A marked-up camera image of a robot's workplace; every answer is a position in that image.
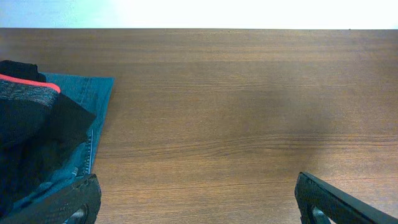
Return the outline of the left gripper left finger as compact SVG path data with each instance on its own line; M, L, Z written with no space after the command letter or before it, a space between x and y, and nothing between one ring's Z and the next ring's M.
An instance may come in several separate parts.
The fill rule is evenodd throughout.
M66 186L39 203L1 220L1 224L94 223L101 206L101 188L95 174Z

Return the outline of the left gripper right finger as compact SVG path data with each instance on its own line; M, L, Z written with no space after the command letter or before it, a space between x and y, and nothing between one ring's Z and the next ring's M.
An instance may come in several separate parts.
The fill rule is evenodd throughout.
M298 175L294 190L304 224L397 224L394 218L308 172Z

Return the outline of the black leggings red grey waistband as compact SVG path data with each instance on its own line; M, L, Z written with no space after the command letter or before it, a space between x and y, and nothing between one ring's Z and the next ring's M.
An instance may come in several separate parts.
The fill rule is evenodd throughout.
M1 61L1 146L10 147L34 135L60 94L38 66Z

